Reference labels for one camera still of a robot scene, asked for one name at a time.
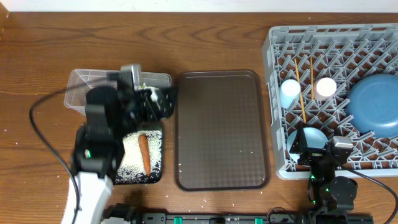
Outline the white tissue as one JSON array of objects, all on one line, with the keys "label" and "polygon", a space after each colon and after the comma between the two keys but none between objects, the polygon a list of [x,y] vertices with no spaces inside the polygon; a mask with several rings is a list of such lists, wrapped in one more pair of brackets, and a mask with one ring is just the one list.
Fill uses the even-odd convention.
[{"label": "white tissue", "polygon": [[157,93],[160,91],[160,89],[156,88],[156,87],[152,87],[152,86],[147,86],[146,89],[150,90],[150,92],[151,92],[150,99],[153,102],[158,102],[159,97],[158,97]]}]

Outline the light blue bowl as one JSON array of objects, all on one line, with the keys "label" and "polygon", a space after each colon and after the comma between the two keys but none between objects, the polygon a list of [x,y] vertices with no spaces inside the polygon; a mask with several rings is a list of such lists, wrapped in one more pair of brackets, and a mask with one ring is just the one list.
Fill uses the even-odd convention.
[{"label": "light blue bowl", "polygon": [[[324,145],[327,143],[328,139],[325,136],[323,132],[321,132],[319,129],[312,128],[312,127],[307,127],[304,128],[304,133],[305,133],[305,138],[307,140],[307,146],[308,147],[313,147],[313,148],[323,148]],[[287,138],[287,151],[289,153],[289,157],[294,161],[297,162],[299,159],[298,154],[293,154],[290,153],[290,149],[292,147],[292,144],[295,140],[295,137],[297,135],[297,131],[293,131]]]}]

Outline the orange carrot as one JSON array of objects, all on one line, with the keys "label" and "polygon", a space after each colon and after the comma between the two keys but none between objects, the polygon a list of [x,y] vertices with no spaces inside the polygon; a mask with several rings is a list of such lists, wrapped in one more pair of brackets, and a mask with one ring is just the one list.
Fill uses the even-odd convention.
[{"label": "orange carrot", "polygon": [[150,176],[151,164],[150,164],[150,152],[149,142],[145,134],[140,134],[138,137],[139,148],[141,151],[142,161],[146,175]]}]

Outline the light blue cup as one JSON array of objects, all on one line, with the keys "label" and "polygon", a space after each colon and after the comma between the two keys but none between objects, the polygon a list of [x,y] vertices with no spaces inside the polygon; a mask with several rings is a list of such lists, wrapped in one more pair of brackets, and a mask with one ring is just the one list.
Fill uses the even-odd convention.
[{"label": "light blue cup", "polygon": [[280,105],[288,108],[294,100],[299,99],[299,83],[294,79],[284,81],[279,87]]}]

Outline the pink cup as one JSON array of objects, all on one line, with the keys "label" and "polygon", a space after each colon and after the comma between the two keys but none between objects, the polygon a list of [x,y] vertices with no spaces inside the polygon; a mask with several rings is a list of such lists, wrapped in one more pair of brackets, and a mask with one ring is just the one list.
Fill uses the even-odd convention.
[{"label": "pink cup", "polygon": [[321,78],[314,83],[314,97],[316,100],[327,100],[331,98],[337,89],[337,84],[332,78]]}]

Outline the dark blue plate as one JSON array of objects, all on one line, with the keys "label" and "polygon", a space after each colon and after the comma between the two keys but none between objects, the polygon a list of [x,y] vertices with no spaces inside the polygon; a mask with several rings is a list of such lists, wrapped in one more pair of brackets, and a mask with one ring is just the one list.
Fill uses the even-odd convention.
[{"label": "dark blue plate", "polygon": [[397,76],[368,76],[352,87],[348,99],[346,112],[356,130],[376,138],[397,136]]}]

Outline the wooden chopstick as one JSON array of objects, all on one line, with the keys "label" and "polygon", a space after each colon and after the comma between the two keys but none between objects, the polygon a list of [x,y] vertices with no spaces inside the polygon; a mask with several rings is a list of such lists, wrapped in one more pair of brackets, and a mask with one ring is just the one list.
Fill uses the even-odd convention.
[{"label": "wooden chopstick", "polygon": [[310,56],[310,84],[312,86],[311,89],[311,100],[315,99],[315,86],[314,86],[314,79],[313,79],[313,59],[312,56]]},{"label": "wooden chopstick", "polygon": [[300,99],[300,107],[302,110],[302,119],[303,119],[303,123],[306,124],[307,118],[306,118],[306,114],[305,114],[305,107],[304,107],[304,101],[303,101],[303,95],[302,95],[302,89],[301,89],[300,75],[299,75],[299,69],[298,69],[296,58],[294,58],[294,64],[295,64],[295,73],[296,73],[296,77],[297,77],[297,82],[298,82],[299,90],[300,90],[299,99]]}]

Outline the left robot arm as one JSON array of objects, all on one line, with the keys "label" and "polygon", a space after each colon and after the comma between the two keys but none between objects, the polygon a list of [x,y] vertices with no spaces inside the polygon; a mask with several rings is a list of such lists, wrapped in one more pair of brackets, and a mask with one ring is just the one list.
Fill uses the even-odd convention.
[{"label": "left robot arm", "polygon": [[176,86],[138,90],[126,72],[90,80],[86,123],[76,132],[62,223],[100,223],[125,154],[123,139],[146,124],[171,117]]}]

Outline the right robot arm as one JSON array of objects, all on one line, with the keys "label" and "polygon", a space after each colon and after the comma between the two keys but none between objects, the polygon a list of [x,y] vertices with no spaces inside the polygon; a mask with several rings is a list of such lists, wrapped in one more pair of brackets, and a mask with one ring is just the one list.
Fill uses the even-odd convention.
[{"label": "right robot arm", "polygon": [[314,207],[302,217],[302,223],[348,223],[347,212],[354,209],[358,184],[345,176],[337,176],[353,152],[353,143],[345,136],[335,136],[322,147],[311,147],[305,128],[296,132],[289,152],[299,155],[297,163],[310,168],[308,199]]}]

